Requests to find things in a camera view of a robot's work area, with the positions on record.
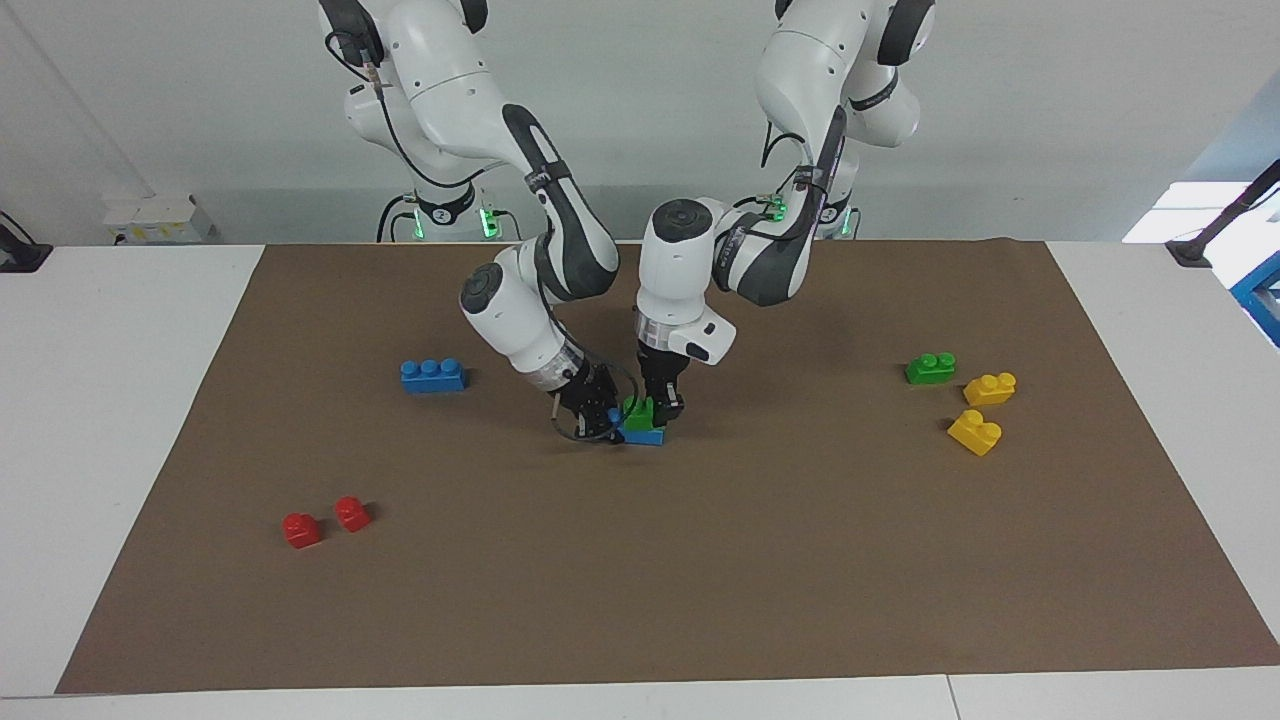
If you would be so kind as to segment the blue frame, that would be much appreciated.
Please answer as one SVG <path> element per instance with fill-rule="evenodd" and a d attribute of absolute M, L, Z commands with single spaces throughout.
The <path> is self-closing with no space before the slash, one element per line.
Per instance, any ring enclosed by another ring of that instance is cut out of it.
<path fill-rule="evenodd" d="M 1242 277 L 1230 288 L 1230 295 L 1280 350 L 1280 250 Z"/>

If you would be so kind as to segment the black table clamp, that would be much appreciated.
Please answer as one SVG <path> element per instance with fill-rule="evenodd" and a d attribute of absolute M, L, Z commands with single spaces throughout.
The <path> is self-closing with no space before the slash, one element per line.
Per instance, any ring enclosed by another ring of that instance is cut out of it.
<path fill-rule="evenodd" d="M 54 246 L 37 242 L 17 219 L 0 210 L 0 274 L 35 273 L 52 250 Z"/>

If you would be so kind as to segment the brown paper mat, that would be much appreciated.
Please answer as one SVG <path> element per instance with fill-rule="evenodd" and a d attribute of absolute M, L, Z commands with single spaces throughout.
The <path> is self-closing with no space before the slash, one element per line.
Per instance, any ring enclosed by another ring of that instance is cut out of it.
<path fill-rule="evenodd" d="M 1280 664 L 1046 246 L 813 258 L 788 304 L 713 296 L 732 351 L 635 447 L 562 439 L 468 327 L 492 251 L 268 249 L 58 691 Z M 940 352 L 955 377 L 909 384 Z M 445 357 L 465 391 L 404 392 Z M 966 409 L 1004 429 L 983 457 L 947 434 Z"/>

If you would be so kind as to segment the yellow two-stud block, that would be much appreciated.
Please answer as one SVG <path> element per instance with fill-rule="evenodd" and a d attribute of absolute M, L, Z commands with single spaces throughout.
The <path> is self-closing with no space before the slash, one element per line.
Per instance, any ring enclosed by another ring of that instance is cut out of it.
<path fill-rule="evenodd" d="M 966 409 L 952 421 L 947 434 L 975 456 L 983 457 L 1002 439 L 1004 429 L 995 421 L 987 421 L 978 410 Z"/>
<path fill-rule="evenodd" d="M 1018 378 L 1010 372 L 984 374 L 968 382 L 963 389 L 965 401 L 972 407 L 983 407 L 1007 402 L 1018 391 Z"/>

